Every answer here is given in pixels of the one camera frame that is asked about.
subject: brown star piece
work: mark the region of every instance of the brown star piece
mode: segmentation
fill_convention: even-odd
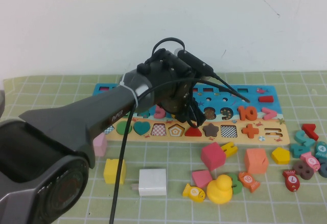
[[[207,126],[204,126],[203,128],[204,134],[207,137],[217,137],[217,133],[219,131],[219,127],[213,125],[212,123],[209,123]]]

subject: yellow letter block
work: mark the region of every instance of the yellow letter block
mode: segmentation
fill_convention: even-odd
[[[224,150],[227,158],[234,155],[238,150],[237,146],[234,146],[233,142],[228,142],[226,145],[221,146],[221,149]]]

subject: pink cube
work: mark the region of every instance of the pink cube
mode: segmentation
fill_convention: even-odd
[[[225,164],[226,154],[217,142],[213,142],[202,148],[201,160],[210,171],[213,171]]]
[[[93,148],[96,156],[104,156],[107,150],[107,139],[104,133],[99,134],[93,140]]]

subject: white power adapter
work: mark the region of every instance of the white power adapter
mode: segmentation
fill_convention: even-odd
[[[166,196],[166,169],[140,169],[138,184],[132,184],[140,196]]]

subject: teal heart piece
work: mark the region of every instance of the teal heart piece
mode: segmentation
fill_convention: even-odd
[[[149,122],[136,122],[134,123],[134,130],[140,136],[144,135],[146,132],[150,130]]]

